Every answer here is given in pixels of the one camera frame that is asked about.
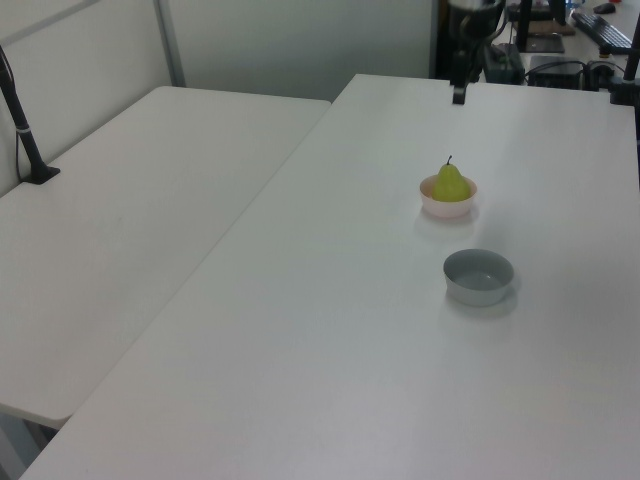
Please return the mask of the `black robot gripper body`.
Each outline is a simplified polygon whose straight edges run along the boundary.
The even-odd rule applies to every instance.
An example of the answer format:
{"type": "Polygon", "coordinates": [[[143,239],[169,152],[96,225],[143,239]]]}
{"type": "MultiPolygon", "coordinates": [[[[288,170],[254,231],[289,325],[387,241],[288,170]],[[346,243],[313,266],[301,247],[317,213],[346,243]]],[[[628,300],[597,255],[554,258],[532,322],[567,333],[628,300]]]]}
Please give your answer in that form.
{"type": "Polygon", "coordinates": [[[504,2],[449,0],[449,34],[460,45],[493,39],[499,30],[504,2]]]}

